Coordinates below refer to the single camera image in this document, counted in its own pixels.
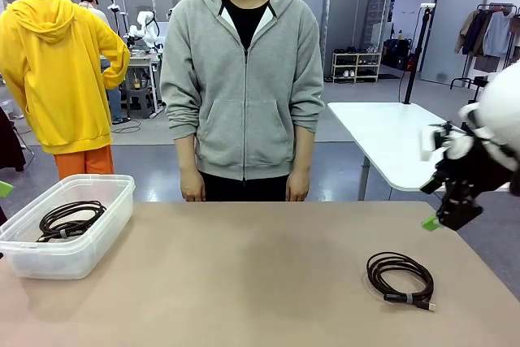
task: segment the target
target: person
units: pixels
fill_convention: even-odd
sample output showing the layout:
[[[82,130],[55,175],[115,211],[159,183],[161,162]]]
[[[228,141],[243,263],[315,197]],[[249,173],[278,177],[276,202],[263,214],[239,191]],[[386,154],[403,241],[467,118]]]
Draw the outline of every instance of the person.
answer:
[[[193,201],[303,201],[323,109],[318,23],[302,0],[182,0],[161,91]]]
[[[99,18],[102,19],[108,26],[108,19],[103,11],[98,10],[99,0],[81,0],[80,7],[86,8],[87,10],[93,12]],[[110,62],[105,59],[103,56],[101,58],[101,69],[104,72],[110,66]],[[106,91],[106,95],[108,96],[108,103],[110,105],[110,114],[112,115],[112,124],[113,125],[121,125],[127,123],[130,119],[128,117],[123,117],[123,112],[121,111],[121,91],[119,91],[119,87],[116,89],[108,89]]]
[[[69,0],[17,0],[0,16],[0,73],[60,179],[114,173],[105,88],[129,60],[123,40]]]

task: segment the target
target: shoe rack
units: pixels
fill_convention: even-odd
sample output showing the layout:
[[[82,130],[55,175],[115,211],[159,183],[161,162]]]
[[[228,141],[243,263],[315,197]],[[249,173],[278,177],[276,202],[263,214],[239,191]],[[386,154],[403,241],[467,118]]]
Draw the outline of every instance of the shoe rack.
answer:
[[[378,79],[380,64],[381,53],[333,53],[332,82],[368,81],[375,83]],[[353,71],[353,76],[344,76],[345,71]]]

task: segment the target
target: gray zip-up hoodie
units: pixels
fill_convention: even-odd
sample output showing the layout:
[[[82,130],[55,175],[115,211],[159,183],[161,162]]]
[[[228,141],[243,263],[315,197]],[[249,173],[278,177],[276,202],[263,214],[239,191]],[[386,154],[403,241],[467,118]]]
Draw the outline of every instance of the gray zip-up hoodie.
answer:
[[[236,180],[287,175],[294,126],[316,131],[322,90],[318,24],[302,0],[270,0],[247,50],[221,0],[175,6],[161,93],[173,138],[196,134],[201,171]]]

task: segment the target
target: mannequin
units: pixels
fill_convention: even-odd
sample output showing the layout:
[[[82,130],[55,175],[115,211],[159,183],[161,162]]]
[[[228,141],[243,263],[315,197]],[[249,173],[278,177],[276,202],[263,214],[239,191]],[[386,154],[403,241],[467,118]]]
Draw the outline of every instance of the mannequin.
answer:
[[[100,54],[110,61],[103,73]],[[16,0],[0,19],[0,59],[59,179],[114,173],[106,89],[119,86],[130,60],[121,38],[70,0]]]

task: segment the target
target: floor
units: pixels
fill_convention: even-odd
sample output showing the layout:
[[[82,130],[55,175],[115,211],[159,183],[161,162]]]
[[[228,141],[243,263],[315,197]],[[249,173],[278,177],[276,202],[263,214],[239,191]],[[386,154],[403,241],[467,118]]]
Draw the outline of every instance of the floor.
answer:
[[[356,85],[326,83],[323,90],[323,100],[325,103],[397,102],[399,84],[399,80],[380,80],[378,83],[359,83]],[[408,74],[401,84],[402,101],[405,99],[407,84]],[[417,78],[414,83],[411,102],[437,114],[440,118],[460,123],[457,116],[458,110],[467,104],[468,99],[471,99],[474,95],[473,90],[461,88],[450,90],[447,85],[429,83]],[[39,145],[25,120],[18,121],[16,126],[20,132],[25,133],[23,137],[28,145]],[[154,119],[136,119],[136,121],[114,127],[114,130],[121,132],[113,135],[114,145],[169,145],[171,144],[171,137],[166,131],[167,127],[167,118],[164,112]],[[352,140],[350,133],[326,107],[319,118],[316,141]]]
[[[8,216],[13,215],[27,201],[34,199],[58,179],[53,158],[39,147],[34,149],[36,157],[26,172],[17,173],[12,169],[0,171],[0,180],[15,186],[13,193],[0,201]],[[182,201],[173,145],[115,145],[113,155],[116,172],[131,175],[136,181],[135,201]],[[318,143],[314,153],[308,201],[355,201],[361,163],[362,153],[352,142]],[[379,173],[372,169],[366,200],[387,201],[389,196],[390,188]],[[393,191],[391,199],[425,201],[434,208],[439,206],[437,198],[422,193]],[[520,299],[520,202],[507,193],[490,193],[483,195],[479,203],[486,210],[484,214],[459,232]]]

